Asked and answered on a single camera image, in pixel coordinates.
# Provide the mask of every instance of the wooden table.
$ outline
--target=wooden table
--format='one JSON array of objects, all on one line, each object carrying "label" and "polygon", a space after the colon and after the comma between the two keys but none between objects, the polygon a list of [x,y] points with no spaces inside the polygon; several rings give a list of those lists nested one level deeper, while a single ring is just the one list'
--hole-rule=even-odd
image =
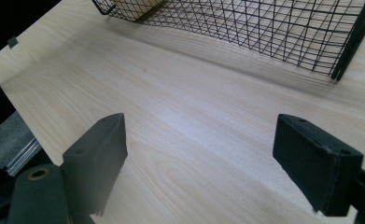
[{"label": "wooden table", "polygon": [[129,157],[97,223],[352,223],[314,214],[273,159],[277,115],[365,154],[365,40],[344,78],[63,0],[0,52],[0,85],[56,164],[98,119]]}]

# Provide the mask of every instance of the light wood grain surface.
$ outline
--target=light wood grain surface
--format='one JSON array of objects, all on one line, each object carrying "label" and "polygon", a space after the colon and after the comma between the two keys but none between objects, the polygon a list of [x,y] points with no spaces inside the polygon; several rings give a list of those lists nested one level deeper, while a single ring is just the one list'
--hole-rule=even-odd
[{"label": "light wood grain surface", "polygon": [[352,223],[314,214],[273,159],[276,118],[365,154],[365,40],[341,82],[233,44],[63,0],[0,52],[0,85],[56,164],[98,119],[129,157],[97,223]]}]

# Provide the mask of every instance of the black wire basket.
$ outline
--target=black wire basket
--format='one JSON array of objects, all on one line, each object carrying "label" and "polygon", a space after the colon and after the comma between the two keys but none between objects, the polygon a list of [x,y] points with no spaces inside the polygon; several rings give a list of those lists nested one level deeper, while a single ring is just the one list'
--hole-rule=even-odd
[{"label": "black wire basket", "polygon": [[340,80],[365,0],[92,0],[101,14],[209,35]]}]

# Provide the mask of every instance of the wire mesh basket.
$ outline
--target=wire mesh basket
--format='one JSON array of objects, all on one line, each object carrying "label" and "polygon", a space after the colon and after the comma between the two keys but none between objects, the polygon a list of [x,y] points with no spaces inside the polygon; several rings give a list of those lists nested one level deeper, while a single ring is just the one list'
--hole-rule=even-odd
[{"label": "wire mesh basket", "polygon": [[103,15],[209,35],[340,80],[365,0],[92,0]]}]

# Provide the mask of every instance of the black metal grid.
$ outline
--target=black metal grid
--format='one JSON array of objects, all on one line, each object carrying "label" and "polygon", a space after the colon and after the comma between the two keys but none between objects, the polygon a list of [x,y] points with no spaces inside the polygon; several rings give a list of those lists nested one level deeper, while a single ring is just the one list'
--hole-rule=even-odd
[{"label": "black metal grid", "polygon": [[365,34],[365,0],[93,1],[113,17],[209,35],[337,79]]}]

